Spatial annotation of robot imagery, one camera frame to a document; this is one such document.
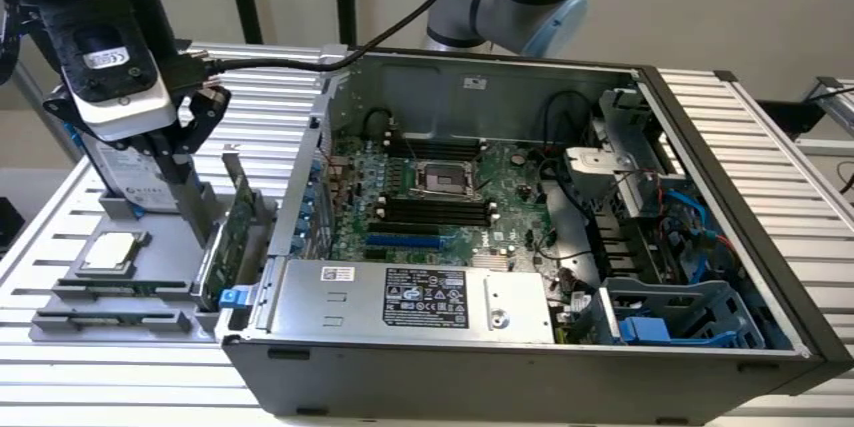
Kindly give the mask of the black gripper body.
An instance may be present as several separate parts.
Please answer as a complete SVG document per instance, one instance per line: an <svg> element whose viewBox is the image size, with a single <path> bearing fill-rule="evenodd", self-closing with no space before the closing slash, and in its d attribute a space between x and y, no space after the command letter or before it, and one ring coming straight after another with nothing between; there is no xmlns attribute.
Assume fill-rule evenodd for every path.
<svg viewBox="0 0 854 427"><path fill-rule="evenodd" d="M160 0L22 0L61 85L47 112L174 112L200 83Z"/></svg>

